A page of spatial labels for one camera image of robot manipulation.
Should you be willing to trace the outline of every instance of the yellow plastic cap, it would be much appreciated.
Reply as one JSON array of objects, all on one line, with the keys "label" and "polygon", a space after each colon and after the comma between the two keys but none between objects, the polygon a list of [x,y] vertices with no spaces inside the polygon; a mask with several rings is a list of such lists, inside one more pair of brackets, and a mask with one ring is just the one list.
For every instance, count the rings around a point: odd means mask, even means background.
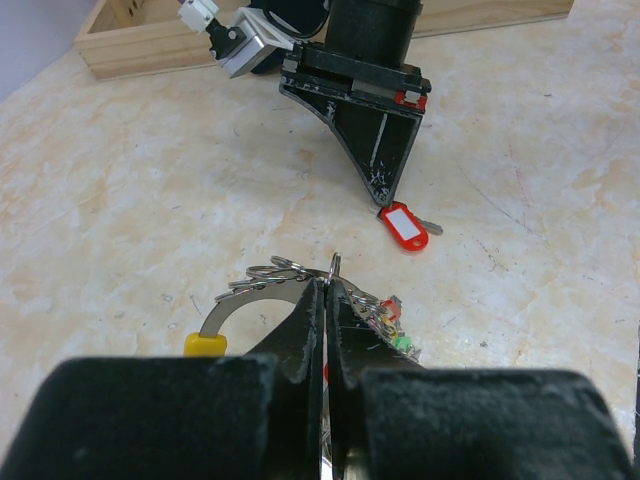
[{"label": "yellow plastic cap", "polygon": [[192,333],[184,342],[185,357],[222,357],[227,351],[227,339],[224,335],[201,337]]}]

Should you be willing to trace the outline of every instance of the white marble table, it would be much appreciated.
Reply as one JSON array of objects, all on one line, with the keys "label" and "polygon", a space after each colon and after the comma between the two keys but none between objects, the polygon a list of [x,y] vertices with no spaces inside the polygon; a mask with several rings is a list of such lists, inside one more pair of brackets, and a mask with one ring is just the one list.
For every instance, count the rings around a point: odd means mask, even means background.
[{"label": "white marble table", "polygon": [[[69,53],[0,105],[0,451],[60,361],[179,355],[246,266],[335,250],[403,300],[423,365],[578,370],[630,444],[639,39],[636,0],[577,0],[566,21],[415,41],[434,92],[397,199],[445,228],[416,256],[276,77],[97,83]],[[249,309],[231,352],[286,311]]]}]

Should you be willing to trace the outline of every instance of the red key tag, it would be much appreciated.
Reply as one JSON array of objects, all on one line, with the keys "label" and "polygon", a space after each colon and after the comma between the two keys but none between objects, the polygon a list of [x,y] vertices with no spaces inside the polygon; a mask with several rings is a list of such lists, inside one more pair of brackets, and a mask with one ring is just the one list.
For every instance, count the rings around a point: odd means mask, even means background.
[{"label": "red key tag", "polygon": [[390,207],[382,208],[378,218],[391,231],[396,242],[409,252],[424,250],[429,243],[429,234],[404,203],[393,202]]}]

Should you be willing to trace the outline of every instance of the silver key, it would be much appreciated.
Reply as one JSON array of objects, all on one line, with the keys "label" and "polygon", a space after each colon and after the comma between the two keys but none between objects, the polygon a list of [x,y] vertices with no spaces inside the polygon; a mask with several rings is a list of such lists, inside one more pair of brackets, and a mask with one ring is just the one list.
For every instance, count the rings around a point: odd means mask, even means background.
[{"label": "silver key", "polygon": [[420,225],[422,225],[424,229],[431,235],[442,235],[444,233],[442,227],[437,223],[426,222],[419,217],[416,217],[416,220],[418,220],[420,222]]}]

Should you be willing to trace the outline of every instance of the wooden box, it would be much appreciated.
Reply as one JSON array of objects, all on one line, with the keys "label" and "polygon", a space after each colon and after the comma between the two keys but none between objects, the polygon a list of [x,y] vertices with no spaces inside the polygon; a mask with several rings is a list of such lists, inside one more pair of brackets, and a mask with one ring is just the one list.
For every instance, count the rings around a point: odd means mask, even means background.
[{"label": "wooden box", "polygon": [[[248,0],[216,0],[226,24]],[[415,37],[562,18],[573,0],[423,0]],[[206,33],[178,18],[177,0],[99,0],[74,43],[96,78],[211,65]]]}]

